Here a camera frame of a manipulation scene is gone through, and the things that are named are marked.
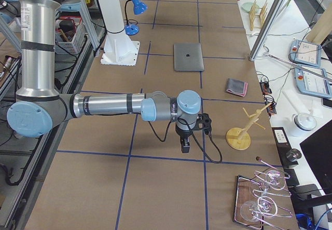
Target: white table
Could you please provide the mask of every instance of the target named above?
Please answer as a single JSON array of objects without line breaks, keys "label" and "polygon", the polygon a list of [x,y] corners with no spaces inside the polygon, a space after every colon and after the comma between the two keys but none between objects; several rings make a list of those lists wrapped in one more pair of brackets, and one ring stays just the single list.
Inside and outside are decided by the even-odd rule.
[{"label": "white table", "polygon": [[[266,0],[256,0],[257,4],[261,7],[264,5]],[[268,8],[270,9],[274,0],[267,0],[268,1]],[[241,6],[247,2],[254,2],[254,0],[240,0],[238,1],[239,8],[241,10],[241,17],[246,29],[247,39],[250,48],[252,49],[257,36],[250,36],[252,32],[259,32],[259,28],[254,28],[253,31],[250,31],[250,22],[248,13],[241,9]],[[301,14],[300,10],[298,9],[297,5],[294,1],[291,1],[289,6],[277,17],[275,20],[269,34],[293,34],[296,32],[300,32],[301,30],[308,27],[307,22],[305,21],[303,15]],[[294,39],[302,39],[303,36],[307,33],[307,30],[304,30],[301,33],[297,33],[291,36],[268,36],[265,41],[265,45],[269,48],[270,54],[279,57],[284,60],[288,60],[289,49],[292,41]],[[285,74],[291,66],[288,64],[284,64],[280,61],[273,60],[269,57],[265,57],[262,59],[255,60],[255,67],[257,71],[262,72],[270,80],[278,78]],[[332,65],[329,61],[322,60],[321,67],[325,68],[326,71],[332,72]],[[270,82],[270,88],[272,89],[272,95],[276,100],[279,96],[280,89],[282,88],[285,77],[277,79],[276,81]],[[326,108],[322,106],[322,99],[316,98],[313,96],[307,96],[304,94],[300,94],[297,90],[295,79],[294,79],[294,70],[292,70],[286,80],[286,83],[282,90],[291,90],[295,92],[300,101],[298,103],[303,103],[307,109],[312,109],[312,104],[318,105],[318,108],[323,113],[323,118],[316,118],[317,120],[317,127],[313,131],[308,131],[301,137],[292,137],[290,134],[287,134],[288,128],[287,125],[290,122],[292,115],[296,114],[295,108],[290,104],[286,96],[281,93],[280,98],[278,100],[278,104],[276,106],[277,114],[273,115],[270,119],[270,123],[272,127],[284,127],[289,142],[292,148],[297,148],[301,151],[300,143],[314,133],[316,130],[321,128],[327,122],[332,119],[332,109]],[[321,188],[319,185],[315,175],[311,171],[306,159],[302,156],[301,159],[298,160],[299,165],[294,167],[295,173],[299,180],[300,185],[307,185],[307,184],[315,184],[318,188]]]}]

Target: round wooden base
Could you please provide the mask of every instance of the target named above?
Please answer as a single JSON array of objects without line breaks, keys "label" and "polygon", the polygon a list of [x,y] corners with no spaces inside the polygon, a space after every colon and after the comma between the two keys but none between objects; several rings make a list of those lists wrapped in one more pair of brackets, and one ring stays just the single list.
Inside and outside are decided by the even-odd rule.
[{"label": "round wooden base", "polygon": [[226,134],[226,140],[229,146],[238,151],[246,150],[251,144],[251,139],[248,133],[246,133],[242,139],[237,139],[241,130],[241,128],[231,128]]}]

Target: blue cable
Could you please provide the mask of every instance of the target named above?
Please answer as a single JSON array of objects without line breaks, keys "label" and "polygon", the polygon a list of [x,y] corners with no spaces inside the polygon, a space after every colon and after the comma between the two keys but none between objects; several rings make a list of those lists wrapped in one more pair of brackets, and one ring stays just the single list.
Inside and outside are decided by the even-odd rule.
[{"label": "blue cable", "polygon": [[316,225],[316,227],[315,227],[314,230],[317,230],[317,229],[318,229],[318,226],[319,226],[319,224],[321,223],[321,221],[322,221],[324,215],[326,215],[326,214],[327,214],[329,211],[331,211],[331,210],[332,210],[332,208],[327,209],[327,210],[325,211],[325,213],[322,214],[322,216],[321,216],[320,219],[318,220],[317,225]]}]

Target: light blue tablet device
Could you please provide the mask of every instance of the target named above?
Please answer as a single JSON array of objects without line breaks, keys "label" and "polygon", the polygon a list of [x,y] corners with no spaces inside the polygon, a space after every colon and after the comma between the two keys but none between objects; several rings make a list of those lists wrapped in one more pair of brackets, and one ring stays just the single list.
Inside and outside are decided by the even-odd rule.
[{"label": "light blue tablet device", "polygon": [[321,66],[322,47],[320,45],[296,39],[290,47],[288,57],[294,63]]},{"label": "light blue tablet device", "polygon": [[[299,65],[309,71],[327,77],[324,68]],[[312,73],[306,72],[298,68],[295,71],[295,81],[297,88],[303,94],[319,97],[319,98],[332,98],[331,85],[326,79],[318,77]]]}]

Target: laptop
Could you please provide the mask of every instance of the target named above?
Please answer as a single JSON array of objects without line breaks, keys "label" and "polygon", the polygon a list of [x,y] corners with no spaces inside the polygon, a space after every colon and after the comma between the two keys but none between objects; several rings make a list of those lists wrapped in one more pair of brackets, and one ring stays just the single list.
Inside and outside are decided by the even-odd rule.
[{"label": "laptop", "polygon": [[204,71],[202,48],[200,43],[174,44],[174,69],[179,72]]}]

